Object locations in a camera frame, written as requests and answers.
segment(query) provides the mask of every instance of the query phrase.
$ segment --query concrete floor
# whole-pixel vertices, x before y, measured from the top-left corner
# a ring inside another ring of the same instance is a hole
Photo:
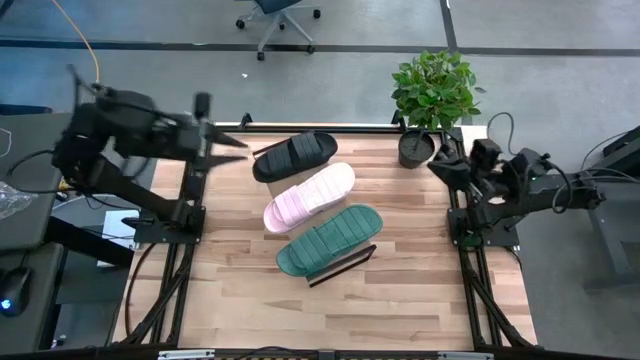
[[[437,0],[314,0],[323,17],[294,13],[320,45],[446,46]],[[450,0],[459,46],[557,49],[640,49],[640,3],[632,0]],[[227,0],[98,0],[61,4],[93,40],[256,44],[265,22],[238,31],[250,6]],[[53,5],[22,0],[0,20],[0,38],[76,39]],[[277,44],[301,44],[292,31]],[[387,123],[394,110],[390,73],[412,54],[253,51],[97,51],[102,82],[149,94],[168,111],[191,107],[192,94],[214,95],[213,118],[264,122]],[[639,57],[467,56],[479,85],[486,124],[500,111],[516,119],[514,149],[549,152],[566,171],[578,169],[601,139],[638,125]],[[71,107],[75,64],[92,79],[83,50],[0,50],[0,102]],[[506,147],[508,126],[492,137]],[[542,346],[553,350],[640,357],[640,292],[587,295],[582,283],[606,276],[586,213],[541,212],[519,226],[527,293]]]

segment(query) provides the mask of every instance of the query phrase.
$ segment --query computer mouse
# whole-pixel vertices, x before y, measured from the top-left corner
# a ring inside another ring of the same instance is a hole
[[[29,302],[31,269],[17,267],[9,271],[0,282],[0,313],[4,316],[22,314]]]

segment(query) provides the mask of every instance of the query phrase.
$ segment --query office chair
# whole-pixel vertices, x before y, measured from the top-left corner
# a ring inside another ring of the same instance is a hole
[[[310,8],[312,6],[293,6],[294,4],[299,3],[302,0],[251,0],[256,6],[253,8],[251,13],[248,15],[243,15],[238,18],[236,21],[236,27],[240,30],[244,29],[245,21],[253,20],[254,18],[260,18],[263,16],[271,16],[273,18],[273,22],[267,28],[267,31],[264,33],[262,40],[258,44],[258,60],[264,61],[264,46],[273,35],[273,32],[276,29],[276,26],[280,27],[280,30],[285,29],[285,23],[289,23],[293,26],[298,34],[307,39],[309,45],[307,46],[307,52],[309,54],[313,54],[316,51],[316,47],[313,45],[313,38],[309,36],[309,34],[304,31],[302,26],[298,24],[292,17],[289,15],[287,10],[289,9],[302,9],[302,8]],[[322,13],[319,9],[313,10],[313,17],[315,19],[320,19]]]

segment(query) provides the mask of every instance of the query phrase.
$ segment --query black plant pot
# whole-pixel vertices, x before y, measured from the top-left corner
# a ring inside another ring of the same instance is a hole
[[[435,148],[436,144],[426,131],[406,131],[398,143],[400,165],[407,169],[415,169],[433,155]]]

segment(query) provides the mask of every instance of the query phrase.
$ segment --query black slipper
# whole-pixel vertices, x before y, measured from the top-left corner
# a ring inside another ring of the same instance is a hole
[[[253,177],[263,183],[282,180],[320,166],[338,151],[338,143],[327,133],[303,132],[253,153],[267,152],[253,164]]]

